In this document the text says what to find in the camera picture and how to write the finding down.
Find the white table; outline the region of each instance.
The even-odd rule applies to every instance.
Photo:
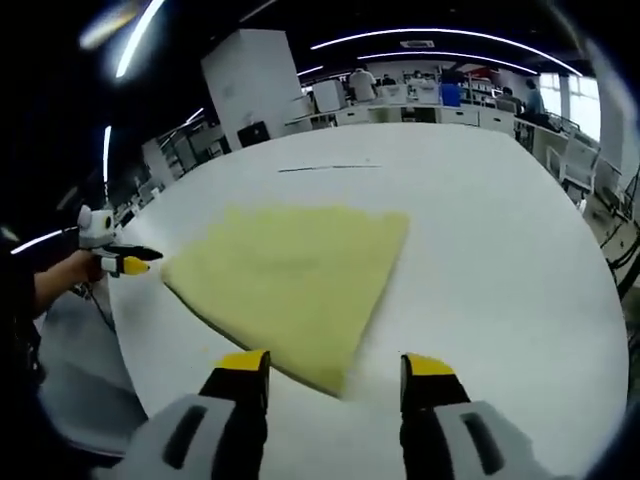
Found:
[[[380,167],[278,173],[347,164]],[[171,257],[225,207],[273,204],[397,209],[411,226],[345,397],[272,371],[261,478],[404,478],[405,352],[451,364],[471,398],[525,432],[553,473],[579,474],[597,458],[625,408],[621,307],[588,226],[514,140],[433,124],[280,138],[190,172],[123,236]],[[163,286],[159,264],[111,281],[110,291],[125,364],[150,415],[197,392],[215,361],[238,350]]]

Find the yellow cloth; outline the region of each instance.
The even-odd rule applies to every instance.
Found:
[[[408,225],[346,207],[229,210],[162,279],[242,347],[337,395]]]

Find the ceiling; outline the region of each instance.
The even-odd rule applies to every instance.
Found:
[[[503,0],[475,5],[458,0],[377,4],[365,0],[279,0],[241,22],[265,0],[166,0],[126,76],[116,82],[115,66],[135,21],[97,50],[78,49],[83,28],[114,3],[37,2],[37,6],[23,4],[24,11],[15,15],[15,23],[24,24],[22,28],[30,35],[10,59],[17,66],[12,94],[19,102],[15,102],[11,117],[13,160],[4,166],[3,175],[12,180],[5,181],[8,185],[3,195],[22,201],[11,202],[10,208],[2,203],[3,216],[14,223],[28,212],[30,222],[38,225],[33,228],[44,228],[46,212],[71,186],[91,174],[99,181],[105,126],[113,125],[110,172],[117,181],[139,158],[144,141],[184,122],[200,107],[214,118],[200,58],[239,26],[286,31],[299,71],[317,65],[324,65],[325,72],[344,71],[353,67],[360,55],[398,51],[400,40],[416,39],[433,40],[436,50],[497,58],[537,71],[564,71],[525,50],[450,34],[378,36],[311,50],[314,44],[355,33],[441,27],[505,37],[590,73],[589,63],[572,40],[548,11],[534,2],[519,2],[514,8],[513,1]],[[142,11],[147,2],[138,3]],[[28,196],[36,201],[27,201]],[[34,209],[45,213],[34,213]]]

